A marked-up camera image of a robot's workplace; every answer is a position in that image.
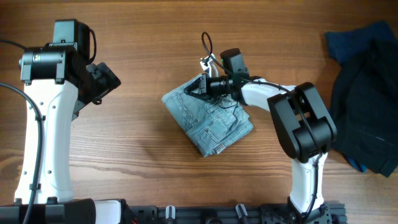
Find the brown floor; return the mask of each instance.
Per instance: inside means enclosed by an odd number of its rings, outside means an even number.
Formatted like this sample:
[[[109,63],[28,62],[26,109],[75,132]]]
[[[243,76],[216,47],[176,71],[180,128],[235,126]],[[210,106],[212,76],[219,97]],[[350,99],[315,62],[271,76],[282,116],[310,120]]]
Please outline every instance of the brown floor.
[[[260,205],[286,202],[289,195],[290,159],[269,113],[245,107],[253,131],[220,155],[202,158],[160,101],[201,72],[202,31],[210,33],[217,56],[239,47],[251,75],[285,85],[313,82],[326,105],[340,70],[328,58],[326,31],[385,19],[398,34],[396,1],[71,2],[0,4],[0,37],[44,45],[52,40],[54,20],[66,18],[94,29],[96,62],[106,62],[122,85],[72,122],[73,189],[75,198],[125,198],[130,205]],[[21,55],[0,45],[1,82],[23,88]],[[0,90],[0,99],[5,205],[12,203],[21,174],[26,108],[10,91]],[[323,195],[346,204],[350,223],[397,222],[398,172],[388,179],[361,174],[333,151]]]

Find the denim shorts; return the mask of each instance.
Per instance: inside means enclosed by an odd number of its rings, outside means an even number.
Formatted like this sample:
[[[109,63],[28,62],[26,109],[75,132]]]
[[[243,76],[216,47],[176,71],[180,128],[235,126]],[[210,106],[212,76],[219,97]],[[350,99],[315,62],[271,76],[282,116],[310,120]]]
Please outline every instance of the denim shorts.
[[[209,156],[247,135],[253,125],[243,107],[229,96],[216,103],[186,95],[184,88],[199,77],[167,93],[162,101],[203,156]],[[219,105],[232,107],[223,109]]]

